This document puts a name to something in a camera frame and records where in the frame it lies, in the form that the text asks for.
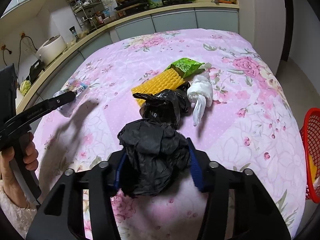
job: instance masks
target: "black plastic bag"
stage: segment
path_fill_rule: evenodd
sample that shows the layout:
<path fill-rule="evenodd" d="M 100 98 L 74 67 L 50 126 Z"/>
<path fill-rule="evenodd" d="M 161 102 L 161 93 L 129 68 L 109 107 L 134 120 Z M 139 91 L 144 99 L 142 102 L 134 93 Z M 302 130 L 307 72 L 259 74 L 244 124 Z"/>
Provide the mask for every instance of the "black plastic bag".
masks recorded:
<path fill-rule="evenodd" d="M 177 129 L 180 114 L 188 113 L 191 104 L 188 100 L 187 90 L 189 82 L 185 82 L 175 90 L 165 89 L 155 95 L 135 93 L 134 98 L 145 99 L 140 109 L 142 118 L 149 118 L 158 123 L 166 123 Z"/>
<path fill-rule="evenodd" d="M 126 195 L 158 195 L 179 171 L 189 166 L 186 138 L 165 123 L 137 120 L 126 124 L 118 138 L 136 171 L 122 170 L 122 173 L 130 173 L 132 178 L 130 183 L 122 183 L 122 191 Z"/>

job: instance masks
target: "red plastic basket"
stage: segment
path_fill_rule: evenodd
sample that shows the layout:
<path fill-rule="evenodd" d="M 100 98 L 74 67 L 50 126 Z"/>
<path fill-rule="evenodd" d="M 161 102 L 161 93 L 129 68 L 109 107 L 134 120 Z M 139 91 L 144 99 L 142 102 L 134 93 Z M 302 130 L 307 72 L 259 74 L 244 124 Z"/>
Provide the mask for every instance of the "red plastic basket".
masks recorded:
<path fill-rule="evenodd" d="M 303 147 L 306 154 L 307 164 L 307 191 L 306 199 L 320 202 L 320 185 L 314 188 L 311 178 L 309 155 L 312 156 L 314 165 L 317 167 L 316 179 L 320 175 L 320 109 L 311 108 L 305 118 L 300 130 Z"/>

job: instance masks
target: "floral pattern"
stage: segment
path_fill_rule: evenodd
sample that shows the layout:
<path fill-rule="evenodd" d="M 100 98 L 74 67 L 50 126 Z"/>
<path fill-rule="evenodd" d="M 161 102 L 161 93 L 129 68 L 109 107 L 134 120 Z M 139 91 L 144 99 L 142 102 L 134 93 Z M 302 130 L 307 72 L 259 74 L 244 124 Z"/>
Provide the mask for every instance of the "floral pattern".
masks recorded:
<path fill-rule="evenodd" d="M 212 64 L 214 97 L 202 122 L 194 127 L 192 115 L 185 116 L 179 132 L 227 169 L 252 169 L 294 236 L 306 189 L 299 129 L 279 82 L 236 33 L 155 33 L 111 44 L 88 57 L 72 77 L 85 82 L 89 93 L 70 118 L 53 111 L 35 133 L 44 195 L 67 168 L 91 169 L 120 150 L 118 132 L 141 118 L 131 88 L 182 57 Z M 164 194 L 131 199 L 119 191 L 111 204 L 122 239 L 191 240 L 197 238 L 207 197 L 186 172 Z M 92 239 L 87 190 L 83 208 L 86 237 Z"/>

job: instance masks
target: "countertop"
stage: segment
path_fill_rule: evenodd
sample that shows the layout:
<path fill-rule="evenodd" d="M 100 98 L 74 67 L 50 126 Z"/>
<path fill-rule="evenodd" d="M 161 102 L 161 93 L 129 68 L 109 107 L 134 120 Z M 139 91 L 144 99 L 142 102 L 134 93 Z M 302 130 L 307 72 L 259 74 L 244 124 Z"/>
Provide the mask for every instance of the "countertop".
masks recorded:
<path fill-rule="evenodd" d="M 79 49 L 81 46 L 83 46 L 86 42 L 97 36 L 98 34 L 104 32 L 105 30 L 112 28 L 116 25 L 119 25 L 121 23 L 124 23 L 126 21 L 130 21 L 139 17 L 143 17 L 146 15 L 159 13 L 159 12 L 165 12 L 170 10 L 177 10 L 177 9 L 187 9 L 187 8 L 201 8 L 201 7 L 212 7 L 212 8 L 234 8 L 239 9 L 239 3 L 237 4 L 225 4 L 225 3 L 219 3 L 216 4 L 214 2 L 211 2 L 211 0 L 197 0 L 196 2 L 189 3 L 189 4 L 178 4 L 178 5 L 171 5 L 171 6 L 165 6 L 165 7 L 158 7 L 155 9 L 150 9 L 144 12 L 140 12 L 131 16 L 127 16 L 124 18 L 121 18 L 119 20 L 116 20 L 114 22 L 111 22 L 109 24 L 104 25 L 100 29 L 94 31 L 93 33 L 90 33 L 80 41 L 78 41 L 75 45 L 68 48 L 65 52 L 63 52 L 55 61 L 53 61 L 44 71 L 44 73 L 36 80 L 36 82 L 31 86 L 28 93 L 23 97 L 22 101 L 19 103 L 18 100 L 16 100 L 16 112 L 17 114 L 21 113 L 29 103 L 29 101 L 32 99 L 33 95 L 38 91 L 38 89 L 41 87 L 41 85 L 45 82 L 45 80 L 55 71 L 55 69 L 65 60 L 67 59 L 73 52 L 75 52 L 77 49 Z"/>

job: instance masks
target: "white rice cooker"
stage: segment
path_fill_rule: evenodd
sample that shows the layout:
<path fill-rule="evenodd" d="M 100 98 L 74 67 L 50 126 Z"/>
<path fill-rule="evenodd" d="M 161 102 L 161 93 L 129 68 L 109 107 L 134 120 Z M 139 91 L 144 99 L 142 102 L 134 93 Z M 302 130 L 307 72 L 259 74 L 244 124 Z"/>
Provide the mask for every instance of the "white rice cooker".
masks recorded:
<path fill-rule="evenodd" d="M 67 45 L 61 35 L 54 36 L 47 40 L 38 49 L 36 55 L 46 66 L 55 60 L 65 49 Z"/>

